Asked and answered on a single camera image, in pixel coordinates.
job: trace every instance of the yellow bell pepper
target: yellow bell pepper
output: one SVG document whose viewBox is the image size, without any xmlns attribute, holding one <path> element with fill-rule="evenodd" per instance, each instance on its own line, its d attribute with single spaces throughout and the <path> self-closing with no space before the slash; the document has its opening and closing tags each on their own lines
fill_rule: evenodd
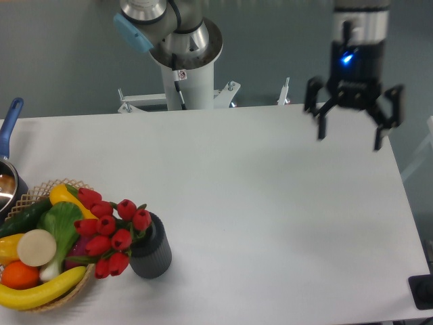
<svg viewBox="0 0 433 325">
<path fill-rule="evenodd" d="M 97 219 L 97 217 L 95 217 L 90 210 L 86 209 L 75 196 L 69 193 L 65 184 L 56 185 L 51 190 L 49 193 L 49 201 L 52 205 L 55 205 L 59 202 L 74 203 L 76 206 L 78 206 L 78 208 L 80 208 L 85 219 Z"/>
<path fill-rule="evenodd" d="M 0 238 L 0 264 L 8 265 L 11 262 L 18 261 L 20 258 L 16 251 L 18 242 L 24 234 L 16 234 Z"/>
</svg>

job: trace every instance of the blue pan handle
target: blue pan handle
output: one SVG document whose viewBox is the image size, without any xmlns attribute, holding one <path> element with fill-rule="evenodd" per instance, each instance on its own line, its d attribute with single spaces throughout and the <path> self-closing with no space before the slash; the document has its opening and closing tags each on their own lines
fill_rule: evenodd
<svg viewBox="0 0 433 325">
<path fill-rule="evenodd" d="M 24 100 L 22 98 L 15 98 L 12 101 L 11 107 L 7 111 L 6 118 L 0 129 L 0 157 L 9 158 L 9 142 L 11 139 L 12 130 L 14 130 L 15 123 L 21 113 Z"/>
</svg>

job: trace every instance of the tulip bouquet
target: tulip bouquet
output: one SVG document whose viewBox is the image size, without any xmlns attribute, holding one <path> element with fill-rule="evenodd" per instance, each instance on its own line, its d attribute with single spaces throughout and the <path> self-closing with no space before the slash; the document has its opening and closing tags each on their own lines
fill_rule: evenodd
<svg viewBox="0 0 433 325">
<path fill-rule="evenodd" d="M 131 245 L 143 240 L 152 218 L 146 204 L 137 207 L 130 200 L 116 204 L 103 201 L 101 194 L 86 188 L 78 189 L 78 199 L 97 219 L 74 222 L 81 238 L 87 238 L 85 256 L 67 257 L 80 264 L 95 263 L 95 277 L 118 276 L 128 266 Z"/>
</svg>

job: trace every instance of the white tabletop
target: white tabletop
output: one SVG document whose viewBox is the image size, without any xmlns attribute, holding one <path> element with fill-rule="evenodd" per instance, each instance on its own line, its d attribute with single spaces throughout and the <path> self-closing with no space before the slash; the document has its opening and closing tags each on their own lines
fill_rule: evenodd
<svg viewBox="0 0 433 325">
<path fill-rule="evenodd" d="M 11 161 L 29 186 L 81 179 L 148 203 L 170 269 L 131 268 L 57 311 L 0 308 L 2 324 L 330 325 L 433 316 L 407 278 L 427 274 L 388 139 L 333 110 L 327 138 L 301 106 L 28 118 Z"/>
</svg>

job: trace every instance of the orange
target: orange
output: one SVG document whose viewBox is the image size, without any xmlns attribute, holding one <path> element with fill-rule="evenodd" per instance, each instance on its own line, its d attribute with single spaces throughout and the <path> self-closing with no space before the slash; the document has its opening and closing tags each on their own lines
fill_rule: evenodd
<svg viewBox="0 0 433 325">
<path fill-rule="evenodd" d="M 39 283 L 39 270 L 21 261 L 12 262 L 3 270 L 1 283 L 16 290 L 33 288 Z"/>
</svg>

